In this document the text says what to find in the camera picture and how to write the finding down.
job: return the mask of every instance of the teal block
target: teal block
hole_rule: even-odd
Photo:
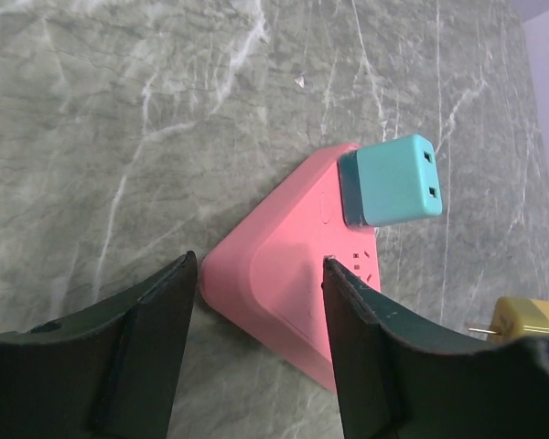
[[[421,135],[347,153],[339,175],[349,226],[387,226],[442,212],[435,150]]]

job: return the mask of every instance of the gray marble surface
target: gray marble surface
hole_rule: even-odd
[[[446,327],[549,298],[519,18],[488,0],[0,0],[0,332],[207,253],[319,147],[420,133],[439,219],[378,230]],[[197,306],[170,438],[339,438],[336,399]]]

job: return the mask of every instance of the yellow object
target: yellow object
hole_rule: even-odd
[[[549,302],[501,297],[496,302],[488,341],[503,343],[522,336],[549,335]]]

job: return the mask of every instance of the turquoise plastic piece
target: turquoise plastic piece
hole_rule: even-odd
[[[419,134],[364,146],[339,158],[348,226],[388,226],[441,214],[436,154]]]

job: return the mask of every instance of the pink block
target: pink block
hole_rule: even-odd
[[[380,291],[374,230],[343,220],[337,159],[357,145],[315,152],[201,265],[207,303],[335,391],[323,306],[323,259],[334,256]]]

